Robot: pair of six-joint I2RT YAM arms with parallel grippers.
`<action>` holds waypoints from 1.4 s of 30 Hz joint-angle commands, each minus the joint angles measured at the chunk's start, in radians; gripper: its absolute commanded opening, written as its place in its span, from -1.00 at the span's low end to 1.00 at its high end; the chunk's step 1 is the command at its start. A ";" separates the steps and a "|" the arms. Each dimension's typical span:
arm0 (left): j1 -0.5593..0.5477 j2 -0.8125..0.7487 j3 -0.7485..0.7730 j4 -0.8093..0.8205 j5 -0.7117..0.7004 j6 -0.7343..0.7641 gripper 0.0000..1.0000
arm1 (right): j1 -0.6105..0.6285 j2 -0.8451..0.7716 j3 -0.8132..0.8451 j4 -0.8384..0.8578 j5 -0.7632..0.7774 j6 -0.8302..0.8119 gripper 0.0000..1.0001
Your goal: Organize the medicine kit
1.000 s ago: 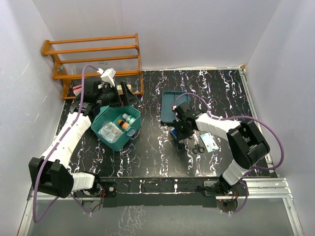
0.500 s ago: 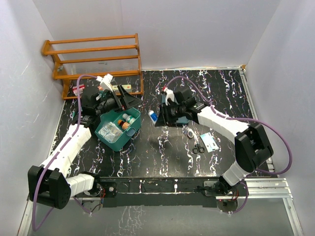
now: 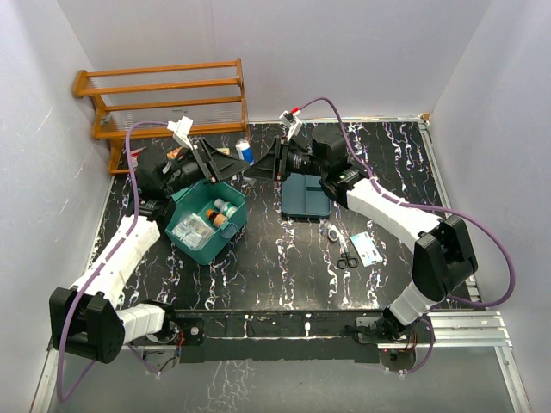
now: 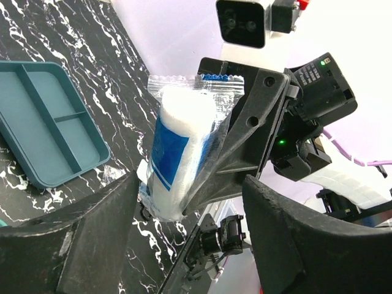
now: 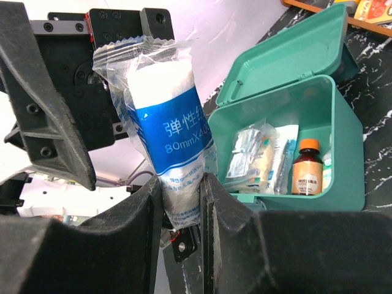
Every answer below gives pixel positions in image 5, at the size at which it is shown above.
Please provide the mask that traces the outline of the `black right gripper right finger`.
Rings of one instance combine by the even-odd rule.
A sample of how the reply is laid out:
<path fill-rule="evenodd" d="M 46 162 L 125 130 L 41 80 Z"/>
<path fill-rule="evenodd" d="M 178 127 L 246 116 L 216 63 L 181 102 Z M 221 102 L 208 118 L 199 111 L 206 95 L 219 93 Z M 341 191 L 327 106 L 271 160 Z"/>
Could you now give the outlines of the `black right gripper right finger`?
<path fill-rule="evenodd" d="M 390 293 L 391 219 L 253 212 L 207 173 L 200 185 L 204 293 Z"/>

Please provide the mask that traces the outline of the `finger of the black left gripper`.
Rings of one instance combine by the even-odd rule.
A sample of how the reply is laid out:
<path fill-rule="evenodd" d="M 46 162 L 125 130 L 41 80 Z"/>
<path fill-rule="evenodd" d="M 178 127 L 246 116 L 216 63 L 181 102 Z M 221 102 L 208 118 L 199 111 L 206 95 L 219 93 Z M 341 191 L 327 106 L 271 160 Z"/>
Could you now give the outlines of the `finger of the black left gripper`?
<path fill-rule="evenodd" d="M 30 169 L 96 188 L 96 174 L 65 99 L 57 92 L 21 2 L 1 2 L 1 78 Z"/>

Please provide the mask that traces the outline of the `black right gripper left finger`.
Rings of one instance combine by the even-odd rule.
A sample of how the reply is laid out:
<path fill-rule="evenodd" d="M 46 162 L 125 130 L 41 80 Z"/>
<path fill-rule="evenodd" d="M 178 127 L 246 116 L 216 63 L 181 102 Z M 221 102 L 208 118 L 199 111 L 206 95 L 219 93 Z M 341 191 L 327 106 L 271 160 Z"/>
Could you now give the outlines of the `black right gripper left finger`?
<path fill-rule="evenodd" d="M 1 292 L 153 293 L 161 227 L 156 177 L 77 227 L 2 216 Z"/>

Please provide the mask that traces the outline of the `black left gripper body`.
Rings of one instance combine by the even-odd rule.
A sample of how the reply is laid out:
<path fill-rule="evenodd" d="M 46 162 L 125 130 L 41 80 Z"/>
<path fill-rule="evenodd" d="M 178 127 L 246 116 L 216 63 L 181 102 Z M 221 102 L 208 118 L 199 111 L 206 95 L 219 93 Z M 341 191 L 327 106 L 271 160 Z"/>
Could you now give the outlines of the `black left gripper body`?
<path fill-rule="evenodd" d="M 1 9 L 1 44 L 25 45 L 35 37 L 56 90 L 65 98 L 88 151 L 127 137 L 112 104 L 107 82 L 93 71 L 94 50 L 138 36 L 173 39 L 167 9 L 91 9 L 86 13 L 50 12 L 28 20 L 24 8 Z"/>

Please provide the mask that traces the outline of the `green blue bandage packet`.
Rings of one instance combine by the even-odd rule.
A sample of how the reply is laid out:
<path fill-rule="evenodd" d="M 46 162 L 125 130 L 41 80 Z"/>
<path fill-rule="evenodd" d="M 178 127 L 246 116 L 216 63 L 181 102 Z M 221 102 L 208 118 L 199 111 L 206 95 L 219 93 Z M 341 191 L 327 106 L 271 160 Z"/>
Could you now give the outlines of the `green blue bandage packet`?
<path fill-rule="evenodd" d="M 265 189 L 266 181 L 263 181 L 260 177 L 226 178 L 223 186 L 232 193 L 256 194 Z"/>

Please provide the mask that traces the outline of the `white gauze packet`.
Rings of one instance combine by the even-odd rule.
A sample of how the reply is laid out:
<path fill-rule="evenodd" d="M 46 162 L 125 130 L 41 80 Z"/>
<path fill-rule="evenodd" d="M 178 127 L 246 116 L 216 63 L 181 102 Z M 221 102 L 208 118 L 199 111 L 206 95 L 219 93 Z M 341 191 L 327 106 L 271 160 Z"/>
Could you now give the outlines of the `white gauze packet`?
<path fill-rule="evenodd" d="M 265 119 L 239 130 L 225 179 L 260 177 L 267 184 L 277 138 L 277 130 Z"/>

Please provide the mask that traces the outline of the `blue cap small bottle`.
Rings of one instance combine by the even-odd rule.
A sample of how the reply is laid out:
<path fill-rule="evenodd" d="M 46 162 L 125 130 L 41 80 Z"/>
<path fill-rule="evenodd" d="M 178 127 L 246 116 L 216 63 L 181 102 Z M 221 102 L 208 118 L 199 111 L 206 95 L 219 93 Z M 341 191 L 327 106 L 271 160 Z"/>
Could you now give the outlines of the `blue cap small bottle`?
<path fill-rule="evenodd" d="M 192 70 L 191 40 L 150 36 L 98 48 L 93 70 L 107 81 L 113 105 L 162 186 L 175 230 L 200 222 L 200 183 L 218 172 L 217 150 Z"/>

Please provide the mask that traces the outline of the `brown glass medicine bottle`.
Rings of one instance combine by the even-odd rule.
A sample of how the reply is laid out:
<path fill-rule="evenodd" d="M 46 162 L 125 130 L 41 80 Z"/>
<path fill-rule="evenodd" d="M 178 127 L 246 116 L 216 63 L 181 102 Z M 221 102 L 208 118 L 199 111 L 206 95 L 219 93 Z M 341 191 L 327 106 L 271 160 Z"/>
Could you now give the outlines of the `brown glass medicine bottle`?
<path fill-rule="evenodd" d="M 293 162 L 292 194 L 313 196 L 322 192 L 323 162 L 320 143 L 313 138 L 300 142 L 299 156 Z"/>

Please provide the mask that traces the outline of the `white bottle green label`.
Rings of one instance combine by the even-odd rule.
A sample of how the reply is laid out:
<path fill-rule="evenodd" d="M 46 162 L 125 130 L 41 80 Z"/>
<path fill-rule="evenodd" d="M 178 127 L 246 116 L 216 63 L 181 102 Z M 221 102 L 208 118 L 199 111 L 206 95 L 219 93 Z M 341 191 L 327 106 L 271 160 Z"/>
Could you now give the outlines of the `white bottle green label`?
<path fill-rule="evenodd" d="M 330 185 L 331 171 L 332 171 L 331 151 L 328 151 L 323 156 L 322 191 L 324 191 Z"/>

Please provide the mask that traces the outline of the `teal medicine kit box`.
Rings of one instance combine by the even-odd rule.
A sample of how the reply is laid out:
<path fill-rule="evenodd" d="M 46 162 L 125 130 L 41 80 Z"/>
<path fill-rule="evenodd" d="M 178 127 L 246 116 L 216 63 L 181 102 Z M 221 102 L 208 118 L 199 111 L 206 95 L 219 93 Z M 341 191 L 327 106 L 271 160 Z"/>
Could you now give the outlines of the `teal medicine kit box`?
<path fill-rule="evenodd" d="M 330 185 L 315 196 L 239 194 L 234 197 L 257 208 L 296 211 L 363 209 L 363 127 L 337 88 L 357 73 L 332 18 L 315 14 L 280 30 L 237 57 L 216 99 L 208 123 L 217 147 L 219 181 L 223 181 L 237 131 L 261 119 L 273 127 L 299 125 L 298 139 L 319 141 L 331 151 Z"/>

